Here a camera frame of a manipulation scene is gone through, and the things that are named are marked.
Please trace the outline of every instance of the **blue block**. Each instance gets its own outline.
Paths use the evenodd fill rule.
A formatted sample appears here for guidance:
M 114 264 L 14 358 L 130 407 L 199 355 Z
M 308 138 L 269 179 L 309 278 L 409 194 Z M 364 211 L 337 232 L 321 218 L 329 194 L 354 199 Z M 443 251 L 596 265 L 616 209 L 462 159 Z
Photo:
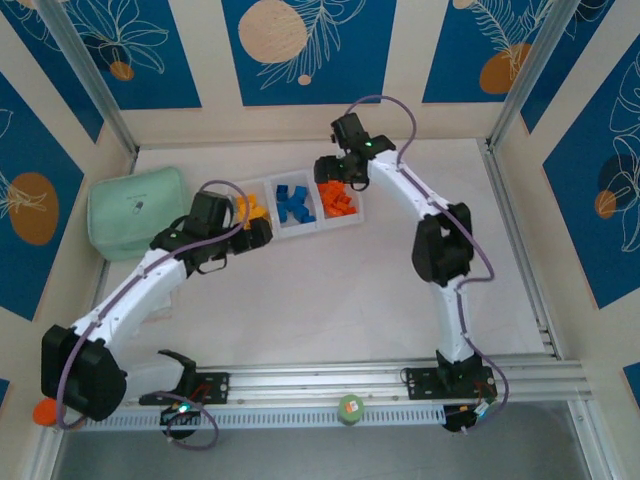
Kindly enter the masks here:
M 280 223 L 286 222 L 287 217 L 287 208 L 284 203 L 278 203 L 278 218 L 280 219 Z
M 304 201 L 307 199 L 307 193 L 308 193 L 307 187 L 298 185 L 294 190 L 292 196 L 297 198 L 300 201 L 300 203 L 304 203 Z
M 284 202 L 284 206 L 290 212 L 293 212 L 296 208 L 303 206 L 303 203 L 298 199 L 298 197 L 291 197 L 289 200 Z
M 307 216 L 309 216 L 309 209 L 304 205 L 298 205 L 293 209 L 293 218 L 300 223 L 304 223 L 302 219 Z
M 279 202 L 286 202 L 289 200 L 289 186 L 278 185 L 276 187 L 276 200 Z

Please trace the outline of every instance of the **black mounting bracket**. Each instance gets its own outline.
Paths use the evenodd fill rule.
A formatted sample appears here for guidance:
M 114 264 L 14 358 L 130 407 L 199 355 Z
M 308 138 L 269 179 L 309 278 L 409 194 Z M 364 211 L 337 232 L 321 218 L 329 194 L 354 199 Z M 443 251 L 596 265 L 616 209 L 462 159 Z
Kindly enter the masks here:
M 180 386 L 171 393 L 181 395 L 203 405 L 226 405 L 229 395 L 229 374 L 226 372 L 195 373 L 193 385 L 190 391 L 180 389 Z M 175 400 L 159 397 L 153 394 L 143 395 L 139 398 L 140 405 L 173 405 Z
M 455 363 L 446 361 L 440 352 L 436 352 L 436 355 L 437 367 L 403 370 L 410 400 L 476 401 L 480 396 L 495 398 L 493 371 L 482 365 L 482 359 L 477 354 Z

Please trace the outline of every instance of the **metal frame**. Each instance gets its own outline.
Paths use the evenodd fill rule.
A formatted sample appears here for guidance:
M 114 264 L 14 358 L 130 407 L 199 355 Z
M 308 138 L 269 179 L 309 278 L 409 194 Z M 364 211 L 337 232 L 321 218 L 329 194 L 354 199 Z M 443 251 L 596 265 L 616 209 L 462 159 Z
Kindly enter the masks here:
M 64 8 L 58 0 L 34 0 L 33 3 L 91 101 L 113 130 L 122 148 L 131 155 L 132 160 L 135 160 L 139 147 L 124 122 L 109 87 Z
M 531 47 L 524 65 L 507 94 L 496 124 L 489 134 L 488 145 L 494 153 L 495 149 L 502 143 L 509 126 L 520 114 L 522 105 L 524 105 L 538 81 L 542 70 L 544 70 L 553 50 L 562 37 L 564 29 L 575 14 L 578 5 L 580 5 L 580 1 L 562 0 L 555 2 L 555 5 L 551 8 L 549 16 L 542 25 L 535 42 L 533 42 L 533 47 Z

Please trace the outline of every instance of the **orange circle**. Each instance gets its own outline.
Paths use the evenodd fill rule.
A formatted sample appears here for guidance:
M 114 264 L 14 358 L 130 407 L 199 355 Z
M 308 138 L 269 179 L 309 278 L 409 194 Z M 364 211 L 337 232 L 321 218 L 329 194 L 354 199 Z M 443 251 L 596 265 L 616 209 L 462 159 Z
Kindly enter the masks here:
M 58 196 L 49 179 L 39 173 L 18 175 L 9 187 L 11 226 L 25 242 L 49 243 L 58 226 Z
M 133 68 L 121 61 L 115 61 L 109 65 L 109 71 L 111 72 L 111 75 L 123 82 L 132 80 L 134 75 Z
M 56 401 L 53 398 L 41 400 L 33 409 L 33 421 L 36 425 L 50 427 L 56 423 Z
M 596 213 L 605 220 L 616 213 L 616 196 L 609 190 L 603 190 L 596 197 Z
M 519 43 L 513 45 L 509 51 L 496 53 L 482 67 L 480 73 L 480 88 L 486 93 L 502 94 L 511 90 L 511 86 L 529 55 L 531 45 Z
M 298 12 L 282 0 L 254 3 L 238 24 L 240 43 L 257 62 L 291 60 L 307 45 L 307 27 Z

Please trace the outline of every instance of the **orange building block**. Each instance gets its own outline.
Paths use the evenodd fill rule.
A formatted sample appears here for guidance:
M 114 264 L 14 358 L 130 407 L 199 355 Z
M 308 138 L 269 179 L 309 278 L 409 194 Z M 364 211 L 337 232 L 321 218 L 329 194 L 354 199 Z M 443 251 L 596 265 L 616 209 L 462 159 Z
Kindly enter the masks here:
M 351 206 L 353 199 L 345 193 L 344 183 L 335 180 L 319 183 L 318 191 L 328 217 L 341 217 L 357 213 L 356 208 Z

